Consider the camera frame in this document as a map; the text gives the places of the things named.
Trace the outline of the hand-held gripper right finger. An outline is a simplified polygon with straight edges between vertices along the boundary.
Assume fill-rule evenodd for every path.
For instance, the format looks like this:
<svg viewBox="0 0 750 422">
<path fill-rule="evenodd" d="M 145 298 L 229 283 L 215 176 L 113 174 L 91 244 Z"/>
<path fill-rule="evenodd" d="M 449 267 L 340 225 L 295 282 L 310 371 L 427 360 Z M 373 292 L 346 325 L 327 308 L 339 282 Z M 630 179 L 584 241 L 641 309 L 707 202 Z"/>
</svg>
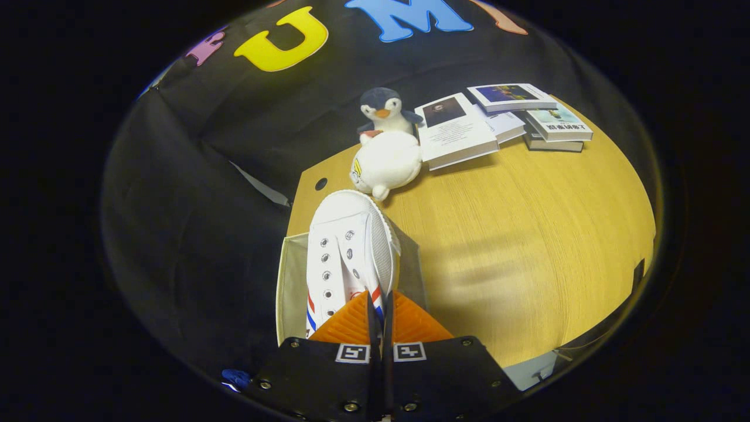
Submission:
<svg viewBox="0 0 750 422">
<path fill-rule="evenodd" d="M 399 291 L 388 295 L 384 387 L 394 421 L 488 421 L 522 398 L 475 336 L 452 336 Z"/>
</svg>

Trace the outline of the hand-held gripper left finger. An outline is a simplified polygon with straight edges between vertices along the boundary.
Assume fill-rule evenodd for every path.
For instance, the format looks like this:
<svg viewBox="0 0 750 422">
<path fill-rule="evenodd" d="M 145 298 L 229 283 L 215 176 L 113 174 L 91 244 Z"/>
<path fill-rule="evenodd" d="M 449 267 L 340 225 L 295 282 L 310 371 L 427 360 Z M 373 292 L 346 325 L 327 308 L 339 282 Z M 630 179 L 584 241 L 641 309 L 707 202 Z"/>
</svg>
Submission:
<svg viewBox="0 0 750 422">
<path fill-rule="evenodd" d="M 287 421 L 369 421 L 379 369 L 378 320 L 359 294 L 309 338 L 290 336 L 249 384 L 249 398 Z"/>
</svg>

